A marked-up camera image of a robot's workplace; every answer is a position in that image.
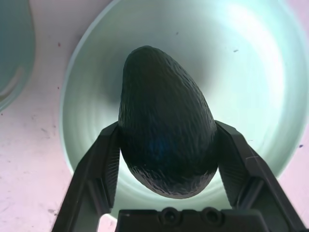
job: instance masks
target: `bowl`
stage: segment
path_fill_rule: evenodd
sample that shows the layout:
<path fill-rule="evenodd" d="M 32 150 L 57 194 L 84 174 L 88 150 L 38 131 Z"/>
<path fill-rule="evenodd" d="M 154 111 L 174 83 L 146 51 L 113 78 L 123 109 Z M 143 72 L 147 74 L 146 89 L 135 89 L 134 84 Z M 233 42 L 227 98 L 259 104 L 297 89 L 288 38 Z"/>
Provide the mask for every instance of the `bowl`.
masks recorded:
<path fill-rule="evenodd" d="M 0 111 L 31 76 L 35 34 L 28 0 L 0 1 Z"/>
<path fill-rule="evenodd" d="M 308 53 L 282 1 L 114 0 L 90 25 L 68 65 L 60 134 L 73 172 L 100 131 L 118 120 L 122 72 L 143 45 L 172 56 L 202 90 L 214 119 L 235 127 L 279 176 L 304 131 Z M 121 157 L 120 209 L 229 208 L 219 176 L 197 196 L 176 200 L 138 182 Z"/>

